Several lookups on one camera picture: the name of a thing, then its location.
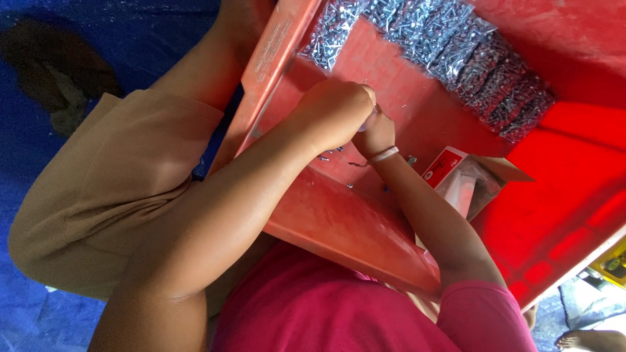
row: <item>leg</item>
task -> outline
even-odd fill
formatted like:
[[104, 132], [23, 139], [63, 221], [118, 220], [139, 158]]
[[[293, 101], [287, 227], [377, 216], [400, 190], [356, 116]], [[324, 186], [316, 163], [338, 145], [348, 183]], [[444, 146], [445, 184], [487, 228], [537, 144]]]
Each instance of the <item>leg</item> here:
[[[193, 192], [190, 172], [269, 18], [271, 3], [256, 4], [267, 5], [264, 14], [245, 15], [255, 9], [244, 0], [225, 2], [215, 26], [153, 89], [102, 98], [24, 199], [9, 235], [20, 270], [66, 291], [110, 295], [139, 243]], [[234, 35], [230, 26], [249, 30]], [[241, 271], [231, 275], [222, 284]]]
[[571, 330], [555, 345], [561, 349], [579, 348], [593, 352], [626, 352], [626, 336], [610, 330]]

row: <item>brown pants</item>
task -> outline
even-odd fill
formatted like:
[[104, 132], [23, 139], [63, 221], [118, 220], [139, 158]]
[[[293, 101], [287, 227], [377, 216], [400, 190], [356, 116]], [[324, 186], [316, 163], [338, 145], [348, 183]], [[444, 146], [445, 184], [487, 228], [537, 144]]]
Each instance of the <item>brown pants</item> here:
[[[105, 94], [46, 166], [11, 226], [9, 252], [43, 284], [107, 300], [128, 258], [185, 192], [222, 112], [156, 90]], [[276, 240], [254, 245], [207, 289], [209, 316]]]

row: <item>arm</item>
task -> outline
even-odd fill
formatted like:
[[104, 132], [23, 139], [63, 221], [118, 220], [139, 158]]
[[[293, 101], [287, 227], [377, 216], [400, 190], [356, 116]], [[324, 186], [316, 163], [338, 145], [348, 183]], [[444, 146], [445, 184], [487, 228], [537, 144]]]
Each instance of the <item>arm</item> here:
[[[395, 144], [394, 123], [382, 113], [352, 141], [368, 160]], [[396, 153], [373, 165], [395, 196], [411, 227], [439, 265], [441, 285], [481, 279], [506, 287], [480, 237], [467, 220], [439, 196]]]
[[368, 87], [322, 82], [284, 121], [185, 194], [159, 231], [167, 235], [133, 256], [90, 351], [204, 350], [205, 287], [251, 245], [309, 161], [354, 135], [373, 100]]

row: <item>person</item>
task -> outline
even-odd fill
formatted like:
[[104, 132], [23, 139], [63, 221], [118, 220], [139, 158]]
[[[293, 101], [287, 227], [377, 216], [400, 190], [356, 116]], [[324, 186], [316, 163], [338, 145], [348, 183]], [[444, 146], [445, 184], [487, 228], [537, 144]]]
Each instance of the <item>person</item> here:
[[[224, 2], [150, 90], [103, 97], [28, 192], [9, 239], [16, 265], [108, 299], [96, 352], [536, 351], [480, 238], [395, 152], [366, 85], [315, 85], [232, 162], [190, 180], [267, 20], [261, 3]], [[260, 235], [300, 171], [350, 140], [439, 265], [436, 324], [380, 282]]]
[[626, 335], [615, 330], [570, 330], [555, 345], [560, 349], [578, 348], [592, 352], [626, 352]]

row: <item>sleeve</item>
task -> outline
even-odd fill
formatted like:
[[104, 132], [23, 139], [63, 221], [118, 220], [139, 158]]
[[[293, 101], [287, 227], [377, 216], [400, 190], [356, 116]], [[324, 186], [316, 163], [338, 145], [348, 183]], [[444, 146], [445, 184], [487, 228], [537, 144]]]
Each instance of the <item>sleeve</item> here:
[[493, 282], [468, 280], [447, 287], [437, 325], [463, 352], [537, 351], [517, 301]]

